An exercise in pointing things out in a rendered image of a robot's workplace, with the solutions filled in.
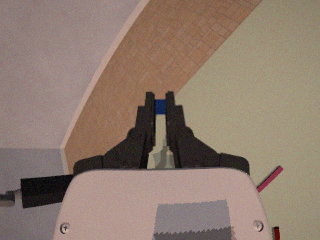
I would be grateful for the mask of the small blue block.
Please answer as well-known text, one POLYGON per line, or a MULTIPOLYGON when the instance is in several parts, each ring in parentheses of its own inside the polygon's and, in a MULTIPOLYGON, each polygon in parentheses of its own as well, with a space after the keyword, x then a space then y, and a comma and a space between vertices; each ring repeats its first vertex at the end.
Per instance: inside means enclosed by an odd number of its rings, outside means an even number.
POLYGON ((155 115, 166 115, 165 99, 155 99, 155 115))

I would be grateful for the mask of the pink rod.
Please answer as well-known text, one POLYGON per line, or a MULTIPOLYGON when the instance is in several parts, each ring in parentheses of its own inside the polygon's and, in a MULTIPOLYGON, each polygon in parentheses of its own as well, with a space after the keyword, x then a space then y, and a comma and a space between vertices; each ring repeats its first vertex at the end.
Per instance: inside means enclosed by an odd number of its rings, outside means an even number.
POLYGON ((263 183, 261 183, 257 190, 260 193, 271 181, 273 181, 284 169, 279 166, 263 183))

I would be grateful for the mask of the dark red rod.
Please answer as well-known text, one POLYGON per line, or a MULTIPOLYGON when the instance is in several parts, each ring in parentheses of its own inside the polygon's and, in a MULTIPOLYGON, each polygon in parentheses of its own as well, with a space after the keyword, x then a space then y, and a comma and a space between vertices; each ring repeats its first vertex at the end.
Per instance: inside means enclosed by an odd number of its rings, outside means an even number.
POLYGON ((274 227, 275 240, 280 240, 279 227, 274 227))

